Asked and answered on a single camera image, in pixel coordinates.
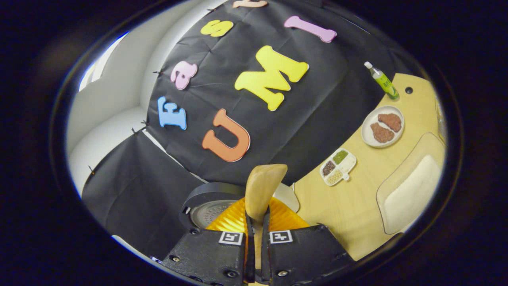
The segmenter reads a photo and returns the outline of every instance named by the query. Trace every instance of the wooden table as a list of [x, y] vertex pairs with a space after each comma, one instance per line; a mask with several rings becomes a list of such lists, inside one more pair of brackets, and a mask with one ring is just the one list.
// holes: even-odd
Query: wooden table
[[[392, 105], [401, 110], [405, 127], [399, 140], [382, 149], [370, 147], [362, 140], [360, 126], [342, 146], [337, 146], [347, 149], [358, 160], [349, 173], [349, 181], [327, 186], [319, 173], [322, 162], [295, 183], [300, 202], [298, 215], [311, 225], [327, 225], [355, 261], [393, 236], [384, 232], [376, 202], [378, 187], [404, 161], [423, 134], [432, 132], [438, 136], [436, 94], [430, 82], [397, 73], [393, 85], [400, 98], [394, 101], [385, 95], [378, 107]], [[407, 94], [407, 87], [413, 93]]]

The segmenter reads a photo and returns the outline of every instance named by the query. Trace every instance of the round metal lid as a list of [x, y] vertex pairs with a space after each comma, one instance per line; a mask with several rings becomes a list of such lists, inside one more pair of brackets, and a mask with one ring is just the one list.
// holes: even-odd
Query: round metal lid
[[191, 210], [191, 220], [197, 227], [206, 228], [234, 202], [236, 202], [236, 200], [221, 199], [219, 201], [204, 203]]

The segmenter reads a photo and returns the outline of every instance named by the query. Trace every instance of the yellow letter m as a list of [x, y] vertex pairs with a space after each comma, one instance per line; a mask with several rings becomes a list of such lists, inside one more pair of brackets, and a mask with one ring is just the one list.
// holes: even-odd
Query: yellow letter m
[[273, 50], [271, 46], [264, 46], [256, 53], [256, 59], [265, 69], [264, 72], [242, 72], [235, 82], [237, 90], [246, 89], [268, 103], [268, 110], [275, 111], [284, 100], [282, 93], [273, 93], [268, 89], [288, 91], [289, 83], [280, 72], [288, 75], [291, 82], [298, 82], [309, 69], [304, 62], [294, 61]]

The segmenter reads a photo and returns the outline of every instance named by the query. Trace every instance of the black cloth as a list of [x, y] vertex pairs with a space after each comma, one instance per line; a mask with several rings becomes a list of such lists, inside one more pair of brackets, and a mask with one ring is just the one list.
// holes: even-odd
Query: black cloth
[[82, 199], [111, 234], [163, 259], [185, 233], [178, 212], [203, 184], [143, 133], [113, 149], [88, 178]]
[[[404, 56], [400, 46], [365, 31], [350, 20], [353, 15], [338, 14], [346, 12], [304, 1], [270, 1], [266, 7], [236, 9], [232, 3], [227, 1], [207, 14], [178, 41], [162, 66], [147, 114], [148, 132], [186, 169], [205, 180], [244, 185], [256, 165], [284, 163], [289, 169], [283, 182], [297, 181], [341, 146], [383, 97], [365, 61], [388, 78], [395, 72], [418, 73], [417, 64]], [[285, 20], [293, 15], [333, 29], [337, 37], [324, 43], [306, 31], [285, 28]], [[231, 21], [234, 26], [222, 37], [202, 35], [201, 28], [212, 20]], [[234, 88], [240, 73], [263, 71], [255, 56], [265, 45], [310, 66], [299, 82], [288, 81], [290, 91], [280, 91], [285, 99], [276, 111], [269, 111], [267, 103], [250, 91]], [[170, 80], [180, 61], [198, 65], [184, 90]], [[186, 130], [160, 127], [157, 99], [162, 96], [185, 109]], [[237, 162], [223, 161], [202, 148], [210, 129], [225, 144], [234, 147], [237, 143], [228, 130], [212, 124], [221, 108], [250, 134], [250, 148]]]

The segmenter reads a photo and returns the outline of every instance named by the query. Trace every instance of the foam letter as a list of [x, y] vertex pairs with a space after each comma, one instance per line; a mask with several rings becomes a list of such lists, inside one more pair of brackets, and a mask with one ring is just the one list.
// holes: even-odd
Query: foam letter
[[266, 2], [266, 1], [251, 2], [250, 0], [243, 0], [243, 1], [235, 1], [233, 3], [233, 8], [238, 8], [240, 6], [249, 7], [249, 8], [259, 8], [259, 7], [263, 7], [267, 4], [268, 4], [268, 2]]
[[222, 143], [213, 130], [208, 130], [203, 138], [203, 148], [210, 149], [217, 156], [226, 162], [235, 162], [240, 160], [250, 147], [250, 135], [240, 124], [234, 122], [226, 115], [226, 110], [221, 109], [213, 119], [214, 126], [223, 126], [238, 138], [236, 147], [231, 148]]
[[174, 103], [166, 103], [166, 98], [164, 96], [159, 97], [157, 99], [157, 106], [159, 112], [159, 124], [161, 127], [164, 125], [176, 125], [180, 126], [182, 130], [187, 129], [187, 120], [185, 119], [185, 109], [180, 108], [178, 112], [174, 112], [177, 108]]
[[181, 61], [171, 71], [170, 79], [176, 84], [176, 88], [183, 90], [189, 84], [190, 78], [198, 72], [198, 65]]
[[208, 22], [203, 28], [201, 28], [201, 33], [203, 35], [210, 35], [212, 37], [222, 37], [224, 36], [231, 28], [233, 27], [233, 22], [231, 21], [220, 21], [213, 20]]
[[330, 29], [325, 29], [320, 26], [311, 24], [309, 22], [306, 22], [302, 19], [300, 19], [298, 16], [291, 16], [289, 17], [286, 22], [284, 22], [284, 27], [286, 28], [298, 28], [302, 29], [306, 32], [309, 32], [311, 34], [314, 34], [321, 38], [321, 41], [325, 43], [330, 43], [333, 38], [337, 36], [337, 32]]
[[264, 46], [256, 53], [256, 59], [265, 69], [264, 72], [242, 72], [236, 79], [237, 90], [246, 89], [268, 103], [268, 110], [275, 111], [284, 100], [282, 93], [273, 93], [268, 89], [288, 91], [289, 83], [280, 72], [288, 75], [291, 82], [298, 82], [307, 72], [309, 65], [294, 61], [276, 51], [271, 46]]

